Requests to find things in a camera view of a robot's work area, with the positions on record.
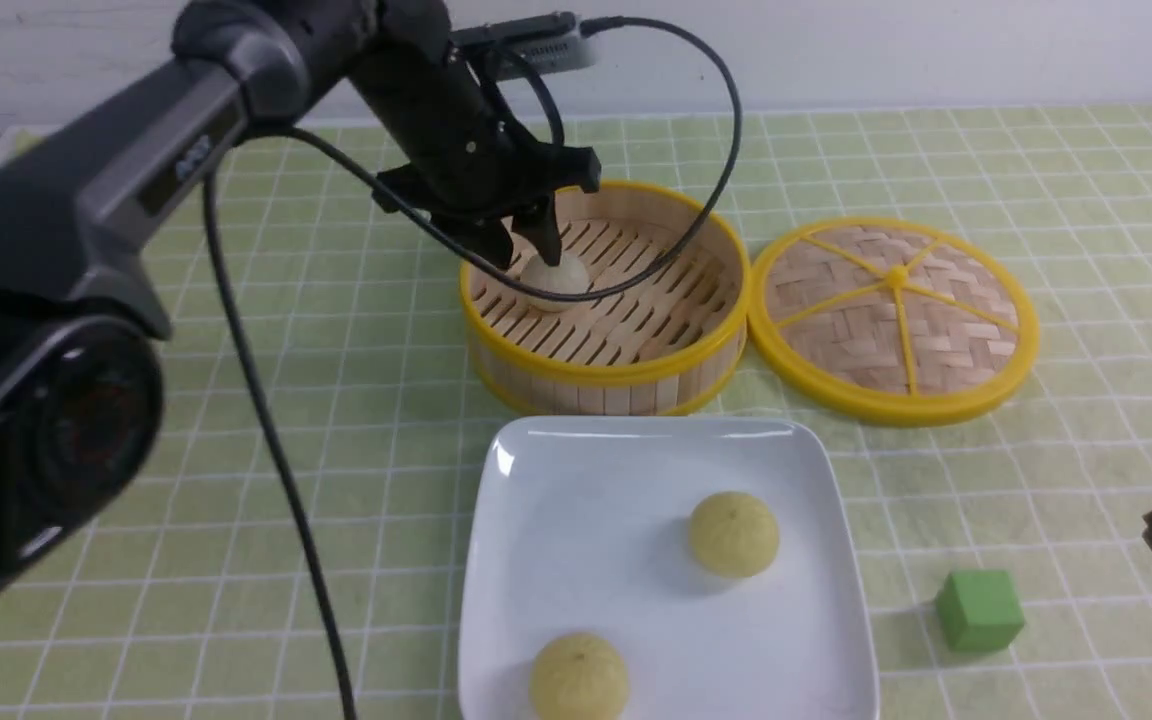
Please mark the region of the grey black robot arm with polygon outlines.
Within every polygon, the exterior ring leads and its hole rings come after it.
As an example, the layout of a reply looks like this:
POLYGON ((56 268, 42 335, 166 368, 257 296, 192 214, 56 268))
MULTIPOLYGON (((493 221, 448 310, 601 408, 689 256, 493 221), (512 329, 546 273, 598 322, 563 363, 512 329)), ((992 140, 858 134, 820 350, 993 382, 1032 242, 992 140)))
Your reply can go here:
POLYGON ((499 77, 584 68, 576 15, 453 29, 442 1, 189 1, 159 68, 0 165, 0 592, 136 477, 162 424, 172 336, 143 247, 230 149, 353 85, 406 164, 381 209, 425 211, 507 270, 561 256, 556 192, 600 162, 538 141, 499 77))

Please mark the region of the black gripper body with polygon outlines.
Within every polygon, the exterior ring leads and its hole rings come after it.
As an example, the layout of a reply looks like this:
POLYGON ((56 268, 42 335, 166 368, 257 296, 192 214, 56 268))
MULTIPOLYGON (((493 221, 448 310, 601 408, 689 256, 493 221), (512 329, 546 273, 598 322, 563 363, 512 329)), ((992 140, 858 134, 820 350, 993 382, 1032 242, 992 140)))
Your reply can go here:
MULTIPOLYGON (((349 82, 406 156, 378 174, 372 200, 387 213, 411 206, 440 218, 475 222, 516 214, 541 196, 602 182, 590 147, 561 137, 539 141, 511 113, 500 82, 479 76, 450 41, 442 1, 382 1, 378 35, 349 82)), ((538 79, 526 60, 497 54, 538 79)))

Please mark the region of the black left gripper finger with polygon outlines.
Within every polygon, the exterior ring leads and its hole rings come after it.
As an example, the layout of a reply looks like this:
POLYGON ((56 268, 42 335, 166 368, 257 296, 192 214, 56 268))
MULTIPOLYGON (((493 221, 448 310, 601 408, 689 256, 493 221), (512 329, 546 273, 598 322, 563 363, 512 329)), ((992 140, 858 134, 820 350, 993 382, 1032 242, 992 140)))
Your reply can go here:
POLYGON ((541 196, 517 209, 516 234, 530 243, 545 264, 561 264, 563 245, 558 227, 556 197, 541 196))

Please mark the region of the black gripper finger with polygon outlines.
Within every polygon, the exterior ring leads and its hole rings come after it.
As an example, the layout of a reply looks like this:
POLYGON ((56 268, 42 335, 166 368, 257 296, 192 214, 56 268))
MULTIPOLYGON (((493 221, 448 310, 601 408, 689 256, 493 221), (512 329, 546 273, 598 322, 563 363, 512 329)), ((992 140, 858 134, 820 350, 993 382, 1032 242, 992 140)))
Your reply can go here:
POLYGON ((456 240, 463 249, 494 266, 495 270, 507 272, 511 268, 513 259, 515 259, 515 242, 513 242, 511 233, 505 228, 502 220, 461 222, 456 232, 456 240))

